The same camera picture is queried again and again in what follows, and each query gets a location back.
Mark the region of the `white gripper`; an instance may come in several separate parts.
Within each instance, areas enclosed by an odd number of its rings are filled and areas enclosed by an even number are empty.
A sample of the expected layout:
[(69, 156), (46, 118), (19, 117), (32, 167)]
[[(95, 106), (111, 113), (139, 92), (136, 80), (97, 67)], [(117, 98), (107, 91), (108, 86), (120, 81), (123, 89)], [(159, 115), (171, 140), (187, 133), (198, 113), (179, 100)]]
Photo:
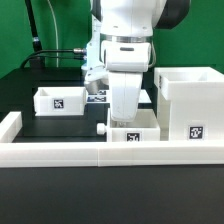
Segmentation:
[(137, 113), (143, 73), (148, 70), (151, 45), (104, 40), (101, 59), (108, 74), (111, 119), (125, 128)]

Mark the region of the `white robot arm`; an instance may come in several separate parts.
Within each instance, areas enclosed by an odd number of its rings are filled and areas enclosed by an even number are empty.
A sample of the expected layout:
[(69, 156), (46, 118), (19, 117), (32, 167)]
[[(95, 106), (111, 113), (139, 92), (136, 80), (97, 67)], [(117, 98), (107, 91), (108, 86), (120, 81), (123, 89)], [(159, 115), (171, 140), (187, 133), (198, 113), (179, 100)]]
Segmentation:
[(155, 29), (172, 29), (187, 16), (191, 0), (90, 0), (92, 37), (82, 66), (84, 83), (96, 93), (109, 86), (110, 117), (135, 119), (143, 74), (153, 67)]

